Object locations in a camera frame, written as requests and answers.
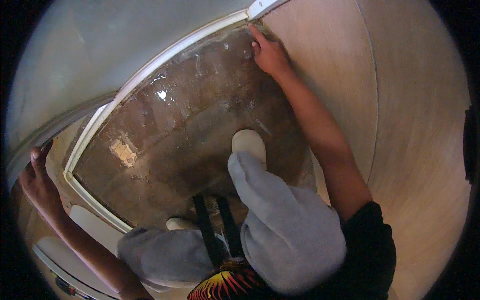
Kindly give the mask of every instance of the red and yellow design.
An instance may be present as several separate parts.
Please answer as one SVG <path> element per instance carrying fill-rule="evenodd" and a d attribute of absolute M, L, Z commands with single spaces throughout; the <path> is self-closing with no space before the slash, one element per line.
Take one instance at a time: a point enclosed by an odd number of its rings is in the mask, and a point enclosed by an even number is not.
<path fill-rule="evenodd" d="M 266 288 L 266 284 L 248 264 L 230 261 L 221 265 L 218 273 L 197 285 L 187 299 L 242 299 L 251 291 L 263 288 Z"/>

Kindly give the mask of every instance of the black strap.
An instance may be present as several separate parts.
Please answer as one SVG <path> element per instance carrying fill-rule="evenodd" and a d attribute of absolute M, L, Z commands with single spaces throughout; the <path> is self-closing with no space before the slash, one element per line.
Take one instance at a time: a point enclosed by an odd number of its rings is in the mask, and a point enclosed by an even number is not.
<path fill-rule="evenodd" d="M 200 194 L 193 196 L 193 204 L 197 211 L 198 227 L 202 232 L 208 257 L 210 257 L 213 266 L 218 269 L 223 262 L 221 255 L 222 248 L 220 242 L 215 237 L 212 224 L 210 224 L 210 218 L 208 216 L 207 207 L 205 206 L 204 197 Z"/>
<path fill-rule="evenodd" d="M 233 258 L 243 257 L 243 249 L 240 242 L 240 232 L 235 221 L 233 220 L 232 212 L 228 205 L 226 198 L 221 196 L 214 196 L 216 199 L 216 205 L 220 211 L 220 216 L 222 217 L 223 227 L 225 229 L 225 239 L 228 243 L 228 248 L 230 249 L 230 254 Z"/>

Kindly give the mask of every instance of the wooden panel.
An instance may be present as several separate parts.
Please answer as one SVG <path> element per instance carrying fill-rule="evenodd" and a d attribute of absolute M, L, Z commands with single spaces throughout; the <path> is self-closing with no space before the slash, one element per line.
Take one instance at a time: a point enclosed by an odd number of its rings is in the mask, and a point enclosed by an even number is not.
<path fill-rule="evenodd" d="M 420 299 L 459 239 L 469 185 L 462 158 L 469 104 L 460 56 L 426 1 L 358 0 L 372 39 L 378 136 L 369 187 L 393 228 L 399 299 Z"/>
<path fill-rule="evenodd" d="M 263 18 L 299 74 L 346 134 L 368 180 L 377 126 L 377 88 L 370 43 L 355 1 L 291 0 Z M 317 190 L 327 199 L 317 165 Z"/>

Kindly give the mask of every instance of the leg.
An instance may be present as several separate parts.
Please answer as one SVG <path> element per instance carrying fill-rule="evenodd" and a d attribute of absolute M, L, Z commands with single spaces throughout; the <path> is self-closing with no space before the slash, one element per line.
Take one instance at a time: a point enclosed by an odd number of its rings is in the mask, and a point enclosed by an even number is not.
<path fill-rule="evenodd" d="M 273 289 L 301 293 L 340 267 L 346 254 L 340 220 L 316 193 L 289 187 L 247 152 L 234 152 L 228 170 L 249 208 L 243 250 Z"/>
<path fill-rule="evenodd" d="M 214 271 L 201 232 L 181 230 L 185 224 L 177 221 L 169 220 L 168 227 L 175 230 L 168 232 L 135 228 L 117 246 L 119 258 L 158 291 L 193 288 Z"/>

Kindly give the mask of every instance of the white shoe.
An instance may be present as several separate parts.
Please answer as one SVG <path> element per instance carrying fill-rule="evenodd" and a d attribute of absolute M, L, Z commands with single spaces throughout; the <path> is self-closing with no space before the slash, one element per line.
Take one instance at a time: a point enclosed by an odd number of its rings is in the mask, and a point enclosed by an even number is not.
<path fill-rule="evenodd" d="M 172 230 L 182 230 L 182 229 L 191 229 L 197 228 L 194 223 L 186 221 L 182 218 L 170 218 L 167 220 L 167 229 Z"/>
<path fill-rule="evenodd" d="M 232 152 L 245 151 L 258 158 L 267 169 L 267 152 L 262 137 L 254 130 L 237 131 L 232 138 Z"/>

